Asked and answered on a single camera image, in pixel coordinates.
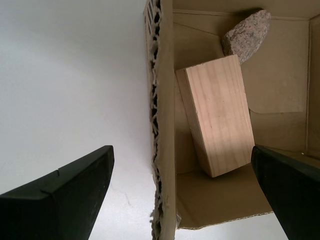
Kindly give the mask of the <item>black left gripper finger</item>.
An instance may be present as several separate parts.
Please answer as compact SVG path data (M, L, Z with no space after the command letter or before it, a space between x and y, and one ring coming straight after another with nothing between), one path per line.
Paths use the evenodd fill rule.
M320 160L254 146L251 165L260 188L290 240L320 238Z
M108 191L115 157L105 145L0 196L2 240L87 240Z

